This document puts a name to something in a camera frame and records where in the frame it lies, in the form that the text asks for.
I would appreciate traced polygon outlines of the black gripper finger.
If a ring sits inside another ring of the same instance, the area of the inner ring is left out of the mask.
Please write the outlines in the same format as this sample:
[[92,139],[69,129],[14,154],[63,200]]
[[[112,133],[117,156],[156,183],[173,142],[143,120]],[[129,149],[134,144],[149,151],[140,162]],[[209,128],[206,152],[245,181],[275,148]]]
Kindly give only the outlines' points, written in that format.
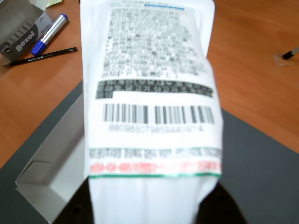
[[93,208],[86,178],[53,224],[93,224]]
[[233,197],[220,184],[200,203],[197,224],[246,224]]

